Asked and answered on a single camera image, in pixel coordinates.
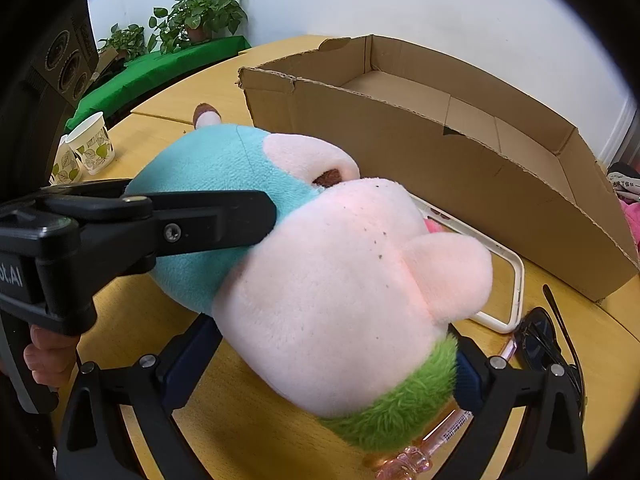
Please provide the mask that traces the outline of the person's left hand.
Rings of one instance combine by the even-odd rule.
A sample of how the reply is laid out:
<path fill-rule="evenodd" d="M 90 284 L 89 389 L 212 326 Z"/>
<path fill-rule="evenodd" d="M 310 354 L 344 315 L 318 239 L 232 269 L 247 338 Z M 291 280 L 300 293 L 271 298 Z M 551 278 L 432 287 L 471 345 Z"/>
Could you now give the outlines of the person's left hand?
<path fill-rule="evenodd" d="M 65 386 L 76 364 L 79 336 L 65 336 L 37 325 L 30 326 L 30 340 L 24 360 L 32 378 L 39 385 Z"/>

